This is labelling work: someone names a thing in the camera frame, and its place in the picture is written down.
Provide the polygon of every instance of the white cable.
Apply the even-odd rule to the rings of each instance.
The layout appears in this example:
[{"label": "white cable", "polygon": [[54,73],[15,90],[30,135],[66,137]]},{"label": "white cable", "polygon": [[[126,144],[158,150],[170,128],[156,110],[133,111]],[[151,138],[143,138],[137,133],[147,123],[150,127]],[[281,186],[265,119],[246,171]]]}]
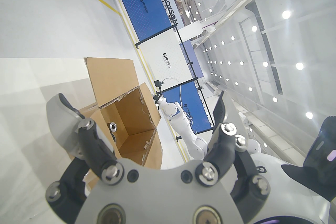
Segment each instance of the white cable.
[{"label": "white cable", "polygon": [[168,80],[168,79],[175,80],[180,85],[180,106],[181,106],[183,112],[186,114],[187,118],[189,119],[190,127],[192,127],[192,125],[193,125],[192,116],[183,109],[183,103],[182,103],[182,98],[181,98],[181,92],[182,92],[181,83],[177,79],[175,79],[175,78],[165,78],[165,79],[162,80],[162,82],[165,81],[165,80]]}]

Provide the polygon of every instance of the joyson logo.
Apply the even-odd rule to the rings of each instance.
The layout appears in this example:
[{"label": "joyson logo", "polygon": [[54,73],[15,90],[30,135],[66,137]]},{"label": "joyson logo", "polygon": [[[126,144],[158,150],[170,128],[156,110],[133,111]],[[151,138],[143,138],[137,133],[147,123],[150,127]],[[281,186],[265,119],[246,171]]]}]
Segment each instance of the joyson logo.
[{"label": "joyson logo", "polygon": [[140,2],[142,2],[143,6],[144,6],[144,8],[145,8],[145,10],[146,10],[146,13],[148,13],[148,9],[147,9],[147,7],[146,7],[146,4],[145,4],[144,0],[140,0]]}]

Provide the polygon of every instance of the purple light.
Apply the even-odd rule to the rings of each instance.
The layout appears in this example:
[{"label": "purple light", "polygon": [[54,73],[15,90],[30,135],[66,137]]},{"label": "purple light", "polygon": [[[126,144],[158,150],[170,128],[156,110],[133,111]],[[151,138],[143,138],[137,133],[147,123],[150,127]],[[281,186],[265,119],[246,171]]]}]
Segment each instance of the purple light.
[{"label": "purple light", "polygon": [[336,150],[332,150],[330,154],[327,156],[327,160],[332,162],[336,158]]}]

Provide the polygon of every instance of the open cardboard box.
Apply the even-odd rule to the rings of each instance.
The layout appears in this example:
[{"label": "open cardboard box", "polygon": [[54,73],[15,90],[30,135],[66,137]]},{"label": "open cardboard box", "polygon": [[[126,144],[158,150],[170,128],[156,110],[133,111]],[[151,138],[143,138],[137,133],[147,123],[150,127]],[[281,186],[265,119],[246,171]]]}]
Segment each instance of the open cardboard box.
[{"label": "open cardboard box", "polygon": [[[109,139],[117,158],[129,158],[145,167],[160,169],[161,143],[156,132],[160,114],[145,83],[139,85],[132,60],[85,58],[96,103],[80,110],[96,121]],[[117,130],[111,136],[108,123]],[[91,172],[84,179],[92,188],[97,177]]]}]

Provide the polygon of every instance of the ceiling light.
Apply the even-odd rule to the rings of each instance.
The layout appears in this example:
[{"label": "ceiling light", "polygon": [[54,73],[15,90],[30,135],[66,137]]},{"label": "ceiling light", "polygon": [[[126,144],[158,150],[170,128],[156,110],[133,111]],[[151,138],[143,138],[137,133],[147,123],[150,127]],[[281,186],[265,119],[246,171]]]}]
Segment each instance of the ceiling light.
[{"label": "ceiling light", "polygon": [[291,15],[292,15],[292,13],[291,13],[289,10],[285,10],[285,11],[282,13],[282,18],[284,18],[284,19],[288,19]]},{"label": "ceiling light", "polygon": [[298,69],[298,70],[302,70],[303,68],[304,68],[303,63],[298,62],[298,63],[296,64],[296,69]]},{"label": "ceiling light", "polygon": [[313,119],[313,114],[311,112],[306,112],[306,117],[308,119]]}]

